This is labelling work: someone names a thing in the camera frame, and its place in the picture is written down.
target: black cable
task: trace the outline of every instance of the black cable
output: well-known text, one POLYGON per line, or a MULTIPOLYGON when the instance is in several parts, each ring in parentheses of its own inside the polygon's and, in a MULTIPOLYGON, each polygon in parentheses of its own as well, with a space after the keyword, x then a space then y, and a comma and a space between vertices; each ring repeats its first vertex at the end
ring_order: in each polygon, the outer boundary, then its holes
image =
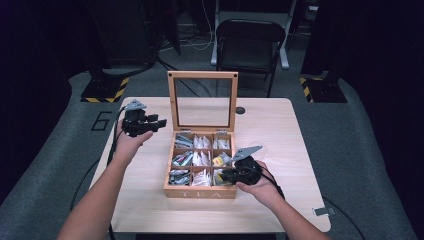
MULTIPOLYGON (((268 181, 270 181, 276 188, 277 188, 277 191, 280 193, 280 195, 285 199, 285 197, 284 197, 284 194, 283 194, 283 191, 281 190, 281 187, 277 184, 277 182, 275 181, 275 178, 274 178, 274 176, 271 174, 271 172, 267 169, 267 168, 265 168, 265 167, 262 167, 262 166, 259 166, 259 167, 261 167, 262 169, 264 169, 264 170, 266 170, 270 175, 271 175, 271 177, 273 178, 273 179, 271 179, 270 177, 268 177, 268 176, 266 176, 265 174, 263 174, 263 173, 261 173, 260 171, 258 171, 258 170, 256 170, 256 169, 253 169, 253 168, 249 168, 249 167, 242 167, 242 168, 245 168, 245 169, 249 169, 249 170, 251 170, 251 171, 255 171, 255 172, 257 172, 257 173, 260 173, 261 175, 262 175, 262 177, 264 177, 265 179, 267 179, 268 181)), ((356 223, 353 221, 353 219, 346 213, 346 212, 344 212, 338 205, 336 205, 333 201, 331 201, 330 199, 328 199, 327 197, 325 197, 325 196, 322 196, 322 198, 325 200, 325 201, 327 201, 328 203, 330 203, 331 205, 333 205, 333 207, 334 208, 336 208, 339 212, 341 212, 348 220, 349 220, 349 222, 355 227, 355 229, 356 229, 356 231, 359 233, 359 235, 361 236, 361 238, 363 239, 363 240, 365 240, 365 236, 364 236, 364 234, 362 233, 362 231, 359 229, 359 227, 358 227, 358 225, 356 225, 356 223)))
MULTIPOLYGON (((178 71, 177 68, 173 67, 172 65, 170 65, 169 63, 164 62, 162 59, 160 59, 159 57, 157 58, 157 61, 166 69, 166 70, 176 70, 178 71)), ((209 97, 211 97, 211 93, 209 92, 209 90, 207 89, 207 87, 205 85, 203 85, 201 82, 199 82, 198 80, 194 79, 193 80, 195 83, 197 83, 198 85, 200 85, 205 91, 206 93, 209 95, 209 97)), ((179 80, 180 83, 182 83, 190 92, 192 92, 196 97, 200 97, 193 89, 191 89, 186 83, 184 83, 183 81, 179 80)))
POLYGON ((349 222, 352 223, 352 225, 355 227, 356 231, 358 231, 359 235, 361 235, 361 238, 365 240, 364 234, 361 232, 359 227, 356 225, 356 223, 353 221, 353 219, 351 217, 349 217, 349 215, 347 213, 345 213, 339 206, 337 206, 333 201, 331 201, 327 197, 322 196, 322 199, 329 202, 331 205, 333 205, 333 207, 335 207, 337 210, 339 210, 339 212, 341 212, 349 220, 349 222))

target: open lid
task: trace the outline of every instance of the open lid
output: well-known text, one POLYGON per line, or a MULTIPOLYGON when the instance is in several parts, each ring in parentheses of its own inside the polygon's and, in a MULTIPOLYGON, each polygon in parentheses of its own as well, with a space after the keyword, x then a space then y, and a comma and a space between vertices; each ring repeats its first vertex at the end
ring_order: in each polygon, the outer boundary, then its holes
POLYGON ((234 132, 238 72, 168 71, 174 130, 234 132))

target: cable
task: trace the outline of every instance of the cable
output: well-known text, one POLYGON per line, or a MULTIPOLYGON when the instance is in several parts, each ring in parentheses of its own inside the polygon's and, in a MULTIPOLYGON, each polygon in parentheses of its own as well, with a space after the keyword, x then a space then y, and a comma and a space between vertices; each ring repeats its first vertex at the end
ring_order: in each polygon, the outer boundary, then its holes
MULTIPOLYGON (((172 69, 172 70, 176 70, 176 71, 178 71, 178 69, 177 68, 175 68, 175 67, 173 67, 172 65, 170 65, 169 63, 166 63, 166 62, 164 62, 162 59, 160 59, 159 58, 159 56, 157 57, 157 61, 166 69, 166 70, 170 70, 170 69, 172 69)), ((199 86, 201 86, 204 90, 205 90, 205 92, 208 94, 208 96, 209 97, 211 97, 212 95, 211 95, 211 93, 209 92, 209 90, 208 90, 208 88, 205 86, 205 85, 203 85, 201 82, 199 82, 198 80, 196 80, 196 79, 193 79, 193 81, 195 82, 195 83, 197 83, 199 86)), ((190 92, 192 92, 196 97, 200 97, 193 89, 191 89, 186 83, 184 83, 182 80, 179 80, 179 82, 180 83, 182 83, 190 92)))
POLYGON ((353 219, 351 217, 349 217, 349 215, 347 213, 345 213, 339 206, 337 206, 333 201, 331 201, 327 197, 322 196, 322 199, 329 202, 331 205, 333 205, 333 207, 335 207, 337 210, 339 210, 339 212, 341 212, 347 218, 347 220, 349 220, 349 222, 352 223, 352 225, 355 227, 356 231, 358 231, 359 235, 361 235, 361 238, 365 240, 364 234, 361 232, 359 227, 356 225, 356 223, 353 221, 353 219))
POLYGON ((205 50, 206 48, 208 48, 209 47, 209 45, 212 43, 212 27, 211 27, 211 24, 210 24, 210 22, 209 22, 209 18, 208 18, 208 14, 206 13, 206 9, 205 9, 205 3, 204 3, 204 1, 202 0, 202 6, 203 6, 203 12, 205 13, 205 17, 206 17, 206 21, 208 22, 208 27, 209 27, 209 33, 210 33, 210 40, 209 40, 209 43, 206 45, 206 47, 204 47, 204 48, 197 48, 196 46, 194 46, 193 45, 193 43, 191 42, 191 41, 188 41, 191 45, 192 45, 192 47, 194 48, 194 49, 196 49, 196 50, 199 50, 199 51, 202 51, 202 50, 205 50))

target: wooden table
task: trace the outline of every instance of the wooden table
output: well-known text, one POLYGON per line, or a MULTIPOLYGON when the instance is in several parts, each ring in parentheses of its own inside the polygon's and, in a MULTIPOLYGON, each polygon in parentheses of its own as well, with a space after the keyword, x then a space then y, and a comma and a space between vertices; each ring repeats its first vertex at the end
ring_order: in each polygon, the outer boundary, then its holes
MULTIPOLYGON (((123 105, 135 97, 126 98, 123 105)), ((167 97, 136 97, 147 114, 168 119, 167 126, 144 143, 128 167, 112 226, 116 232, 139 233, 273 233, 283 232, 275 215, 250 194, 236 199, 167 198, 163 184, 173 133, 167 97)), ((286 200, 321 231, 330 230, 328 216, 316 216, 324 207, 293 106, 283 98, 239 98, 246 109, 236 115, 236 149, 260 142, 268 149, 263 159, 283 189, 286 200)), ((111 133, 92 184, 104 171, 112 143, 111 133)))

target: tea bag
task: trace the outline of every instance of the tea bag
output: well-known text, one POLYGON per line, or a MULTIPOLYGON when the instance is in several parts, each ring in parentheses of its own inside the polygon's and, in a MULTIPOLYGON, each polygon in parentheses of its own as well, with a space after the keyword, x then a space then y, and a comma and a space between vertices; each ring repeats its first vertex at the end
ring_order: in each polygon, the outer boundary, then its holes
POLYGON ((172 159, 172 165, 174 166, 188 166, 191 163, 191 160, 193 158, 193 152, 187 151, 184 154, 180 154, 175 156, 172 159))
POLYGON ((175 136, 175 148, 193 148, 193 141, 190 138, 177 133, 175 136))
POLYGON ((228 166, 230 162, 231 158, 225 152, 222 152, 219 156, 212 159, 212 163, 216 167, 228 166))
POLYGON ((203 153, 203 151, 202 152, 200 152, 200 154, 201 154, 201 156, 202 156, 202 165, 203 166, 210 166, 210 164, 211 164, 211 160, 210 160, 210 152, 209 152, 209 156, 208 155, 206 155, 206 154, 204 154, 203 153))
POLYGON ((209 172, 204 169, 201 172, 193 173, 193 186, 210 186, 209 172))
POLYGON ((190 172, 188 170, 171 170, 169 172, 169 184, 188 185, 190 182, 190 172))
POLYGON ((218 139, 219 149, 230 149, 230 141, 225 139, 218 139))
POLYGON ((211 147, 211 141, 206 136, 203 136, 203 148, 210 148, 210 147, 211 147))

